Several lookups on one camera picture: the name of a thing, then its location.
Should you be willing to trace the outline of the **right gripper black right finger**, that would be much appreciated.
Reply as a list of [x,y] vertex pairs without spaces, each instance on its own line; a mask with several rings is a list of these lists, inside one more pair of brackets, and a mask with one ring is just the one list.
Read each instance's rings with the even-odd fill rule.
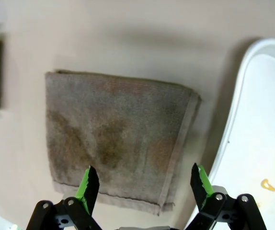
[[202,165],[194,164],[190,185],[198,213],[187,230],[212,230],[219,222],[227,223],[231,230],[265,230],[266,225],[251,194],[232,198],[215,192]]

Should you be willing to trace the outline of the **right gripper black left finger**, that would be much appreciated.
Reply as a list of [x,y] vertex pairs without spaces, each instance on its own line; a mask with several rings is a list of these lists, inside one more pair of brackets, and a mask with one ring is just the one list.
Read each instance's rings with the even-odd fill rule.
[[100,226],[92,217],[99,191],[96,169],[90,166],[75,196],[62,199],[57,204],[48,200],[39,201],[27,225],[28,230],[63,230],[74,227],[77,230],[98,230]]

